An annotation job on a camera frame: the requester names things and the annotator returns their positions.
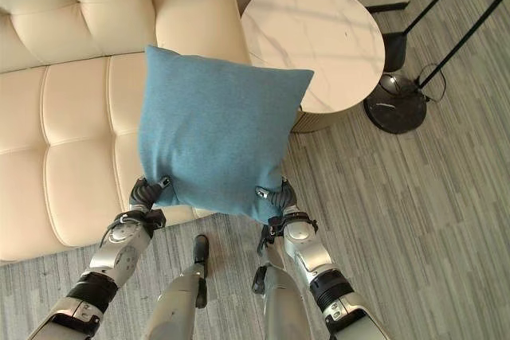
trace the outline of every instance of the fabric pillow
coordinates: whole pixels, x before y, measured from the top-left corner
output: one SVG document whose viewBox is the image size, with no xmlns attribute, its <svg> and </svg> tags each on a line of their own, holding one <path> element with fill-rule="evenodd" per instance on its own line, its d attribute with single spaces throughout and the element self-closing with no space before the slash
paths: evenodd
<svg viewBox="0 0 510 340">
<path fill-rule="evenodd" d="M 139 155 L 149 182 L 173 189 L 158 205 L 192 205 L 267 223 L 280 163 L 309 70 L 257 68 L 148 46 Z"/>
</svg>

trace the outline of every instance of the striped carpet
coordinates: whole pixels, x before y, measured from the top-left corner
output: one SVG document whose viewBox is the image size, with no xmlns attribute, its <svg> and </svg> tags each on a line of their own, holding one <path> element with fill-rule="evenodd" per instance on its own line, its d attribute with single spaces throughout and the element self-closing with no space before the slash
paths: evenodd
<svg viewBox="0 0 510 340">
<path fill-rule="evenodd" d="M 376 15 L 381 30 L 403 29 L 428 1 Z M 441 1 L 409 36 L 405 72 L 416 76 L 439 61 L 491 1 Z M 394 339 L 503 340 L 510 337 L 510 0 L 445 76 L 445 98 L 429 104 L 418 130 L 388 135 L 357 106 L 332 127 L 293 135 L 284 170 Z M 440 87 L 436 79 L 427 92 Z M 261 300 L 249 289 L 259 225 L 222 215 L 156 233 L 96 338 L 139 338 L 158 294 L 190 263 L 197 233 L 209 236 L 212 253 L 209 305 L 197 313 L 194 338 L 263 338 Z M 23 339 L 93 251 L 1 267 L 2 339 Z M 315 339 L 328 338 L 304 296 Z"/>
</svg>

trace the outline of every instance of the cream leather sofa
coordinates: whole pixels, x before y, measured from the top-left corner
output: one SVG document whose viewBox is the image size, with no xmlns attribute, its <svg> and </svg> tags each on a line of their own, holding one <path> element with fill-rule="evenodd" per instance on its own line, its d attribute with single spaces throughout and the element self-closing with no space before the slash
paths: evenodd
<svg viewBox="0 0 510 340">
<path fill-rule="evenodd" d="M 1 261 L 93 244 L 128 208 L 147 44 L 249 63 L 235 0 L 0 0 Z"/>
</svg>

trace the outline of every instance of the floor lamp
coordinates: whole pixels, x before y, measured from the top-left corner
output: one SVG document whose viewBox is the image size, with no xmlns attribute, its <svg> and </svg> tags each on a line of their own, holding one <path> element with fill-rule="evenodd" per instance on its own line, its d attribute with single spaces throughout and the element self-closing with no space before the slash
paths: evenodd
<svg viewBox="0 0 510 340">
<path fill-rule="evenodd" d="M 383 74 L 375 90 L 363 101 L 365 112 L 372 123 L 393 134 L 405 133 L 419 127 L 425 119 L 426 103 L 429 100 L 422 93 L 422 89 L 441 71 L 502 1 L 494 0 L 491 3 L 423 82 L 420 83 L 419 77 L 411 80 L 402 75 Z"/>
<path fill-rule="evenodd" d="M 384 33 L 385 61 L 384 72 L 398 71 L 406 61 L 407 34 L 423 19 L 439 0 L 432 0 L 430 4 L 404 29 L 402 32 Z"/>
</svg>

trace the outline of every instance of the round side table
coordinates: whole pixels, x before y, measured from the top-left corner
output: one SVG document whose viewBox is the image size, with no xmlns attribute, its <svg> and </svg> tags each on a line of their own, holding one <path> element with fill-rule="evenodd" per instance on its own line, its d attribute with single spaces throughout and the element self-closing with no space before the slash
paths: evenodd
<svg viewBox="0 0 510 340">
<path fill-rule="evenodd" d="M 383 74 L 383 36 L 357 0 L 252 0 L 241 21 L 253 65 L 315 71 L 292 131 L 331 125 Z"/>
</svg>

